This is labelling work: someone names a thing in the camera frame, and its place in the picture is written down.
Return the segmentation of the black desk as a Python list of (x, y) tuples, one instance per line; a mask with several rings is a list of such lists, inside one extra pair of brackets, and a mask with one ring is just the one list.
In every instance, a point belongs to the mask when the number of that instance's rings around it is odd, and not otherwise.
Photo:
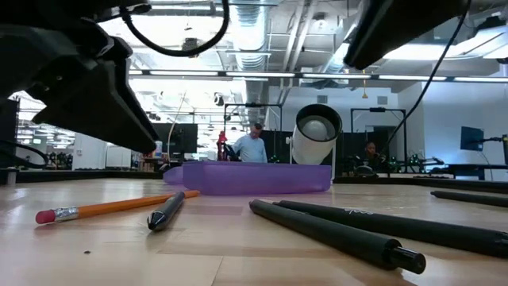
[(447, 164), (445, 171), (457, 176), (474, 176), (479, 180), (485, 180), (485, 171), (493, 175), (494, 170), (508, 171), (505, 164)]

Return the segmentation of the red tall stand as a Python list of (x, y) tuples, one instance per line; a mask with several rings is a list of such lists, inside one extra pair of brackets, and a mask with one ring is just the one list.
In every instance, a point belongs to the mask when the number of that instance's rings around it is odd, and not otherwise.
[(217, 159), (219, 161), (224, 161), (224, 160), (228, 160), (227, 159), (227, 151), (226, 151), (226, 142), (227, 142), (227, 137), (225, 135), (225, 131), (222, 130), (220, 133), (219, 133), (219, 137), (218, 137), (218, 140), (217, 140)]

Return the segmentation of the black pen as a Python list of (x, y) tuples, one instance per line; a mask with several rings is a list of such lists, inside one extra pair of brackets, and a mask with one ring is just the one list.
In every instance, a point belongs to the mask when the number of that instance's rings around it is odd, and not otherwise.
[(403, 247), (394, 238), (331, 222), (259, 199), (251, 201), (249, 207), (256, 215), (381, 269), (401, 268), (416, 274), (425, 271), (425, 256)]
[(175, 213), (183, 205), (184, 199), (185, 193), (182, 191), (170, 197), (162, 206), (148, 216), (148, 228), (155, 232), (166, 229)]
[(477, 203), (495, 207), (508, 208), (508, 198), (504, 197), (489, 195), (469, 195), (464, 193), (448, 192), (448, 191), (431, 191), (430, 194), (439, 199), (449, 199), (466, 203)]
[(289, 200), (276, 205), (361, 230), (508, 259), (508, 233), (499, 230)]

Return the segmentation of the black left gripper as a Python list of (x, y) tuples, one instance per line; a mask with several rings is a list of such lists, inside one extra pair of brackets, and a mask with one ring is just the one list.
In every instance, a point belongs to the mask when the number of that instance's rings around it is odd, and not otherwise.
[(63, 30), (0, 24), (0, 99), (27, 92), (46, 123), (140, 153), (156, 133), (128, 85), (132, 49), (83, 21)]

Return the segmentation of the long light strip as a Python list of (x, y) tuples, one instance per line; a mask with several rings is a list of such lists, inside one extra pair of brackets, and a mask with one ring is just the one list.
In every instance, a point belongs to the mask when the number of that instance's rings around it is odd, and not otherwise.
[[(418, 81), (430, 79), (429, 75), (378, 75), (378, 74), (325, 74), (301, 72), (269, 71), (172, 71), (172, 70), (130, 70), (131, 76), (172, 76), (172, 77), (229, 77), (264, 79), (334, 79), (334, 80), (381, 80), (381, 81)], [(508, 77), (490, 76), (434, 76), (433, 81), (461, 83), (508, 83)]]

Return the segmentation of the black monitor on arm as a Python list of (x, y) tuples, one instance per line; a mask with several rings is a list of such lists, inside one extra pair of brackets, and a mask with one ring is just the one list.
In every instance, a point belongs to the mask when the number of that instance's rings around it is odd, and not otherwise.
[(460, 132), (460, 148), (468, 151), (483, 150), (484, 132), (482, 129), (462, 126)]

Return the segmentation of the black panel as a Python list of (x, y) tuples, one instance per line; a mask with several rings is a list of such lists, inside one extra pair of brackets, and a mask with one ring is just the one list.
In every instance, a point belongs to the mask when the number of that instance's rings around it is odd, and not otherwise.
[(7, 99), (0, 103), (0, 168), (13, 166), (12, 156), (16, 152), (16, 147), (2, 140), (16, 141), (17, 110), (17, 101)]

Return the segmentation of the orange pencil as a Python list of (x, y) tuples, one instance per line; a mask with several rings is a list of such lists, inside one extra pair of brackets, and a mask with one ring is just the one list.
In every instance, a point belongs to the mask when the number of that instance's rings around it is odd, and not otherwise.
[(100, 203), (81, 207), (63, 207), (39, 211), (35, 216), (38, 224), (69, 221), (74, 219), (88, 218), (96, 215), (132, 210), (139, 207), (165, 203), (168, 199), (176, 197), (176, 193), (142, 197), (139, 199), (127, 199), (111, 203)]

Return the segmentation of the black monitor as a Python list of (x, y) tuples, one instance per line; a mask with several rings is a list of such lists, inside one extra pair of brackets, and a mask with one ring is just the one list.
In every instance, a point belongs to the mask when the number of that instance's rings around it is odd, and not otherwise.
[(163, 142), (164, 153), (196, 153), (198, 148), (198, 125), (176, 123), (168, 138), (172, 123), (153, 123), (159, 139)]

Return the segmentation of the person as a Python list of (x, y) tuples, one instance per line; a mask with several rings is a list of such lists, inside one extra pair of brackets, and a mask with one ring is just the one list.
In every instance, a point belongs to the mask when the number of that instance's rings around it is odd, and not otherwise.
[(254, 123), (249, 134), (240, 137), (233, 145), (233, 151), (239, 154), (242, 162), (267, 163), (264, 140), (260, 137), (263, 126)]
[(375, 143), (372, 141), (367, 142), (364, 151), (365, 154), (360, 159), (361, 164), (366, 165), (373, 170), (379, 169), (385, 160), (385, 156), (376, 151)]

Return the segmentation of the black rig frame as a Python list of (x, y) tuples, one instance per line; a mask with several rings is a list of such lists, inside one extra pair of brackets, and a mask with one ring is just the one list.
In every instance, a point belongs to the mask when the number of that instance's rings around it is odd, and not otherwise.
[(355, 118), (354, 118), (354, 112), (355, 111), (367, 111), (370, 113), (384, 113), (387, 111), (390, 111), (391, 113), (394, 112), (400, 112), (403, 117), (399, 120), (399, 124), (396, 126), (392, 134), (388, 137), (386, 143), (384, 144), (381, 153), (385, 153), (390, 146), (391, 141), (394, 139), (395, 135), (400, 129), (403, 129), (403, 155), (404, 155), (404, 161), (402, 162), (402, 166), (404, 167), (404, 172), (408, 171), (408, 148), (407, 148), (407, 127), (406, 127), (406, 120), (407, 115), (406, 111), (404, 109), (394, 109), (394, 108), (385, 108), (385, 107), (369, 107), (369, 108), (352, 108), (350, 110), (350, 131), (351, 133), (355, 133), (356, 130), (354, 128), (355, 124)]
[(277, 103), (277, 104), (264, 104), (264, 103), (256, 103), (256, 102), (248, 102), (248, 103), (225, 103), (224, 105), (224, 112), (223, 112), (223, 131), (225, 132), (226, 129), (226, 122), (227, 117), (229, 116), (229, 112), (227, 111), (230, 106), (234, 107), (234, 110), (236, 110), (238, 107), (245, 107), (245, 108), (262, 108), (266, 107), (267, 109), (270, 109), (271, 107), (277, 107), (279, 109), (279, 128), (276, 130), (278, 134), (282, 134), (282, 128), (283, 128), (283, 104)]

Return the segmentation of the purple plastic pencil box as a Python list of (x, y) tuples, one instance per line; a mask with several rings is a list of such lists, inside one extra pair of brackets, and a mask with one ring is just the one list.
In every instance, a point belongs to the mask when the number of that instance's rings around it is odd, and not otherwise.
[(332, 168), (312, 164), (188, 161), (167, 170), (163, 180), (203, 195), (279, 195), (327, 191)]

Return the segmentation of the silver ventilation duct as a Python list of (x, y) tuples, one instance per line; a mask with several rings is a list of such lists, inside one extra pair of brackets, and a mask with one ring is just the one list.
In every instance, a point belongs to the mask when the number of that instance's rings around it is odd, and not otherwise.
[[(267, 47), (268, 11), (264, 6), (232, 6), (230, 12), (233, 47), (237, 70), (240, 72), (264, 72), (267, 56), (262, 52)], [(259, 80), (245, 80), (245, 103), (262, 103), (267, 98), (267, 83)], [(263, 122), (265, 107), (246, 107), (250, 123)]]

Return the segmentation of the white spotlight lamp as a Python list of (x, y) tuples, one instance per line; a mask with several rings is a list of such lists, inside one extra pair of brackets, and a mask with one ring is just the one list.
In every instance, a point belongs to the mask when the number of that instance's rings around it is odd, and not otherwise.
[(319, 165), (332, 153), (331, 180), (334, 180), (341, 132), (341, 117), (332, 107), (319, 103), (304, 106), (296, 115), (292, 136), (287, 138), (290, 163)]

